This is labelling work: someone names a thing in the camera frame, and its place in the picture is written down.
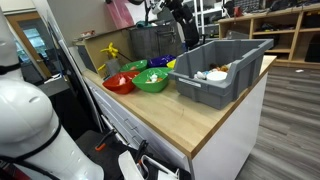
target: cabinet drawer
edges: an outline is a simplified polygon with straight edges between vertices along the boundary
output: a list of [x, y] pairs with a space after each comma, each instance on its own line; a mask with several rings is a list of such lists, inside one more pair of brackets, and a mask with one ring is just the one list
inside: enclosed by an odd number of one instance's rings
[[98, 86], [92, 82], [89, 84], [95, 94], [94, 96], [105, 102], [103, 103], [105, 104], [104, 108], [110, 114], [110, 118], [109, 116], [108, 118], [113, 119], [115, 128], [133, 148], [137, 149], [142, 140], [147, 140], [149, 143], [148, 149], [155, 156], [190, 172], [189, 161], [186, 155], [158, 135], [153, 129], [144, 124]]

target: gray plastic bin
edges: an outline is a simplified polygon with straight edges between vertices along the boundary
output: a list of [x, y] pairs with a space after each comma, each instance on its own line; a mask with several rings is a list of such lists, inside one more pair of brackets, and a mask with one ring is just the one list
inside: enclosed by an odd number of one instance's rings
[[[212, 41], [178, 56], [169, 78], [176, 81], [182, 95], [222, 109], [252, 85], [259, 76], [264, 52], [272, 46], [271, 39]], [[209, 70], [212, 63], [232, 63], [223, 82], [193, 78], [197, 71]]]

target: green bowl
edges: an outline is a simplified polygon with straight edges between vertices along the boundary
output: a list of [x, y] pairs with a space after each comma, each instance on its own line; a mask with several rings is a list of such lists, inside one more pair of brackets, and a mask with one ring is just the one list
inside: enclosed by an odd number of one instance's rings
[[147, 69], [147, 60], [140, 60], [135, 61], [132, 63], [128, 63], [120, 68], [120, 72], [126, 72], [126, 71], [144, 71]]
[[[171, 71], [170, 68], [150, 68], [144, 70], [142, 73], [138, 74], [132, 79], [132, 82], [136, 87], [145, 92], [156, 93], [162, 91], [168, 84], [168, 72]], [[162, 78], [160, 82], [147, 83], [152, 75], [157, 75], [158, 78]]]

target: shelving unit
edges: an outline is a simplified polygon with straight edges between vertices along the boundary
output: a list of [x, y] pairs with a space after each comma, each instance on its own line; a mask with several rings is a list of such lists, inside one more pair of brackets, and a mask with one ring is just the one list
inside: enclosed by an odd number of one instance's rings
[[267, 53], [290, 53], [291, 49], [289, 45], [278, 44], [273, 49], [267, 50]]
[[320, 28], [302, 28], [299, 32], [320, 32]]
[[280, 31], [268, 31], [268, 32], [254, 32], [253, 35], [267, 35], [267, 34], [287, 34], [294, 33], [295, 30], [280, 30]]
[[[268, 55], [277, 55], [275, 65], [320, 69], [320, 63], [304, 61], [311, 38], [315, 34], [320, 34], [320, 27], [303, 27], [303, 19], [306, 13], [312, 11], [320, 11], [320, 4], [247, 15], [236, 19], [223, 19], [219, 21], [219, 37], [220, 39], [225, 38], [227, 32], [231, 30], [248, 34], [250, 39], [276, 38], [278, 44], [266, 51]], [[259, 31], [264, 23], [288, 25], [292, 29]]]

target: drawer handle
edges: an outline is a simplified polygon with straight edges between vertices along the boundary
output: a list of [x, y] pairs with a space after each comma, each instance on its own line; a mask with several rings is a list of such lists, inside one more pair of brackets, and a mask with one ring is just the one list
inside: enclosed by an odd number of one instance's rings
[[133, 127], [131, 126], [131, 124], [129, 123], [129, 119], [125, 119], [124, 122], [127, 124], [127, 126], [129, 127], [130, 130], [134, 130], [134, 129], [137, 129], [137, 126]]

